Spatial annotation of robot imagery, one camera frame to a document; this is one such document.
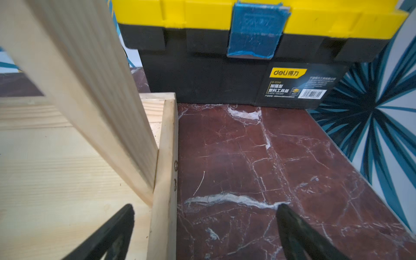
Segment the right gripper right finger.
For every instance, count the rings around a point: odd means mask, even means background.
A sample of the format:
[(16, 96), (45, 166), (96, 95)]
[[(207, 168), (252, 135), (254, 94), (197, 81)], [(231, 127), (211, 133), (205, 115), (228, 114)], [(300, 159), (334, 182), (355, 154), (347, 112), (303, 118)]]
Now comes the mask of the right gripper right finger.
[(347, 260), (344, 253), (313, 229), (287, 204), (276, 211), (279, 237), (287, 260)]

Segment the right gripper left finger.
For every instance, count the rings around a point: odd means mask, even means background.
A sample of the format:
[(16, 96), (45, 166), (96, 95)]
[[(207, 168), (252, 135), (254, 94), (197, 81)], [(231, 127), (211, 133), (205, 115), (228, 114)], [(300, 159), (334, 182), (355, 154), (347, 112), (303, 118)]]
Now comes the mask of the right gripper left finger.
[(133, 206), (126, 204), (64, 259), (124, 260), (128, 253), (133, 228)]

